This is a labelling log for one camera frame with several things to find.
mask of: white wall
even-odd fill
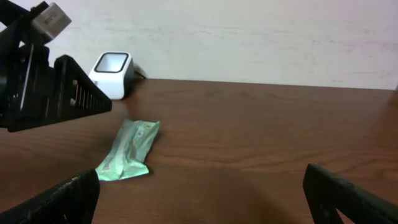
[[[41,0],[14,0],[30,8]],[[396,0],[55,0],[51,60],[128,51],[150,78],[395,89]]]

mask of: wooden table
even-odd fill
[[[0,212],[100,164],[123,119],[162,122],[151,173],[102,182],[93,223],[313,223],[311,162],[398,203],[394,91],[146,80],[110,113],[0,130]]]

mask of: green plastic bag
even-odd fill
[[[159,127],[160,122],[124,120],[111,152],[95,169],[99,180],[122,180],[148,174],[144,160]]]

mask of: table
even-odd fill
[[[112,112],[0,130],[0,212],[99,165],[124,119],[161,121],[150,174],[102,182],[93,223],[313,223],[308,163],[398,203],[394,91],[146,80]]]

